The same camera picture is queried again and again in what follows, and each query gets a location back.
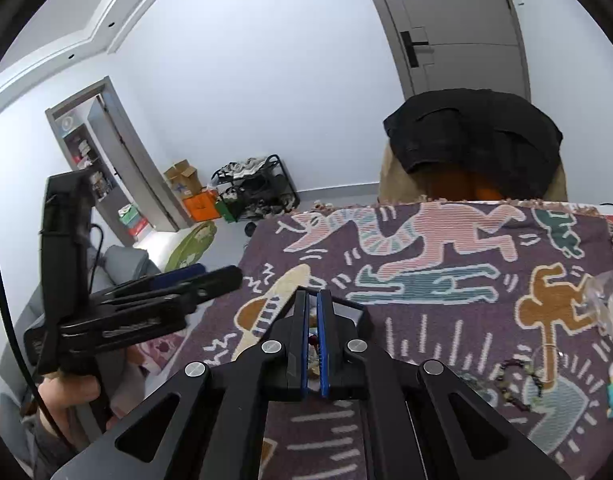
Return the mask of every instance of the human hand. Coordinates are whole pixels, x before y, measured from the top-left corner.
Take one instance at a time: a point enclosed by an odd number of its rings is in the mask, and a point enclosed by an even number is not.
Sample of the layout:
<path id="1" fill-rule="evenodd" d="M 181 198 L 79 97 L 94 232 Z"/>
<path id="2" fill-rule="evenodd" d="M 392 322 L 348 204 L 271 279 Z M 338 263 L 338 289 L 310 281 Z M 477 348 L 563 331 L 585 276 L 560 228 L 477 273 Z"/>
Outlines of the human hand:
<path id="1" fill-rule="evenodd" d="M 38 386 L 38 391 L 58 428 L 69 442 L 73 443 L 68 423 L 68 408 L 97 399 L 100 396 L 98 380 L 93 376 L 59 375 L 51 378 L 46 377 L 42 384 Z M 40 410 L 40 423 L 50 434 L 56 434 L 42 410 Z"/>

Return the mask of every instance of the gray door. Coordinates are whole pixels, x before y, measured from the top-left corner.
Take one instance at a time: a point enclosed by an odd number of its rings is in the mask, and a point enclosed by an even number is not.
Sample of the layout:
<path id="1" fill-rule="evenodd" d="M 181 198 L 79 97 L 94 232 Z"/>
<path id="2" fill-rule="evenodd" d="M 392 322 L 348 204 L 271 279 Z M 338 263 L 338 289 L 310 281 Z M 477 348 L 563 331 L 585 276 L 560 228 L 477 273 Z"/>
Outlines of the gray door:
<path id="1" fill-rule="evenodd" d="M 88 120 L 100 146 L 109 158 L 120 180 L 131 193 L 136 205 L 139 206 L 142 215 L 158 231 L 178 231 L 177 224 L 149 187 L 144 175 L 139 171 L 132 155 L 124 144 L 121 132 L 111 119 L 106 104 L 100 96 L 97 96 L 93 102 Z"/>
<path id="2" fill-rule="evenodd" d="M 529 97 L 522 37 L 509 0 L 374 1 L 406 97 L 407 88 L 491 88 Z"/>

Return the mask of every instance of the black jacket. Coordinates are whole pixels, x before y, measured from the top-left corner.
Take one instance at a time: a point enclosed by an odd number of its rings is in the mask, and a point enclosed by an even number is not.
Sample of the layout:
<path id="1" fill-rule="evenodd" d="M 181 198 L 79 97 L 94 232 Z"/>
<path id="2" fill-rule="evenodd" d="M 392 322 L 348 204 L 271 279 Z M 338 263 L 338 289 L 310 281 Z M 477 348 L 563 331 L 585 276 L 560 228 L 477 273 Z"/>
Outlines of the black jacket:
<path id="1" fill-rule="evenodd" d="M 413 96 L 384 122 L 407 173 L 449 162 L 479 173 L 509 198 L 541 198 L 560 165 L 562 133 L 514 94 L 465 88 Z"/>

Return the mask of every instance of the orange box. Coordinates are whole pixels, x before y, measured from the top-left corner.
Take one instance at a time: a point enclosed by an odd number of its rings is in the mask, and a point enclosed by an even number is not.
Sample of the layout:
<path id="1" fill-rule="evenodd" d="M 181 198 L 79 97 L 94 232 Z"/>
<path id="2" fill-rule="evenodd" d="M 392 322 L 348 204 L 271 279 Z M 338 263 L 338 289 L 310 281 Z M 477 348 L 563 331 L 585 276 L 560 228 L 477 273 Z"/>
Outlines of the orange box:
<path id="1" fill-rule="evenodd" d="M 220 213 L 215 206 L 215 199 L 208 191 L 203 191 L 191 198 L 185 198 L 182 202 L 196 222 L 220 218 Z"/>

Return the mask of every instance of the triangular cutout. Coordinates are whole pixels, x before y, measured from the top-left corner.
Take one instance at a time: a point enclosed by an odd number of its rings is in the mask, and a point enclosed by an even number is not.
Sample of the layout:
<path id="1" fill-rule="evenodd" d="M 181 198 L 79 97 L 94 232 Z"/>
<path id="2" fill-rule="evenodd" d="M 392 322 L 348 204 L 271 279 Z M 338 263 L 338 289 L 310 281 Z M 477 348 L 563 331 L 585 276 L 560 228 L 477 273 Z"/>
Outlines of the triangular cutout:
<path id="1" fill-rule="evenodd" d="M 461 395 L 449 394 L 449 402 L 456 414 L 471 455 L 485 460 L 507 449 L 507 438 L 487 422 Z"/>
<path id="2" fill-rule="evenodd" d="M 142 462 L 151 462 L 173 418 L 180 397 L 170 394 L 116 440 L 115 447 Z"/>

